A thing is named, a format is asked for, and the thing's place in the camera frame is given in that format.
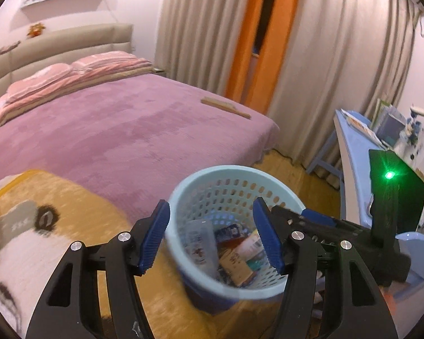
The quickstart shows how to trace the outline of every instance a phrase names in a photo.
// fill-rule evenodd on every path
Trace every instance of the metal screw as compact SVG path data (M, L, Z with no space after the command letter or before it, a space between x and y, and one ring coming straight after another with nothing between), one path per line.
M352 244L349 241L341 241L341 247L344 250L350 250L352 248Z
M294 231L294 232L292 232L292 238L294 240L300 241L300 240L303 240L304 237L305 237L305 235L302 232L300 232L300 231Z
M75 241L71 244L72 251L77 251L77 250L80 250L81 248L82 248L82 243L79 241Z
M122 232L118 236L118 240L121 242L127 241L130 239L130 233L129 232Z

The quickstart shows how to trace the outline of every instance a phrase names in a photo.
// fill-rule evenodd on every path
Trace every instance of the pink blanket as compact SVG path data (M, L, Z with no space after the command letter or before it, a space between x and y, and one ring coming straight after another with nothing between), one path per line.
M202 168L251 166L279 129L200 103L201 89L145 74L55 99L0 127L0 179L38 168L110 200L130 222Z

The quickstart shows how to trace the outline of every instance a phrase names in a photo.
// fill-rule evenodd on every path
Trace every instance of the beige curtain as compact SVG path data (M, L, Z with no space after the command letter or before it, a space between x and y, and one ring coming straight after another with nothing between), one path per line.
M222 95L247 0L164 0L154 64L167 76Z
M411 0L299 0L268 111L281 128L278 150L307 167L335 109L371 116L377 98L397 104L418 15ZM328 157L336 163L338 148Z

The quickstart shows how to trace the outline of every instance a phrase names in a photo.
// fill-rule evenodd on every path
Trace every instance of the plastic laundry basket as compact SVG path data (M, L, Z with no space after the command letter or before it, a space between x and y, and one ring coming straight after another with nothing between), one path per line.
M171 218L165 237L187 293L198 308L218 313L239 300L266 300L284 292L287 277L278 275L267 258L249 286L235 288L203 273L185 252L185 223L193 219L210 219L215 230L238 222L248 232L254 231L253 201L259 196L269 207L277 204L299 214L305 209L277 179L242 166L203 169L184 179L171 194Z

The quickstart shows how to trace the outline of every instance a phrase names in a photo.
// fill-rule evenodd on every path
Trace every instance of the stuffed toy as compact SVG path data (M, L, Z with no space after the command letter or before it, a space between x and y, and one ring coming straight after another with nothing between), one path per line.
M42 34L42 31L45 28L46 27L42 23L37 23L37 24L31 25L30 28L28 29L27 36L29 38L40 36Z

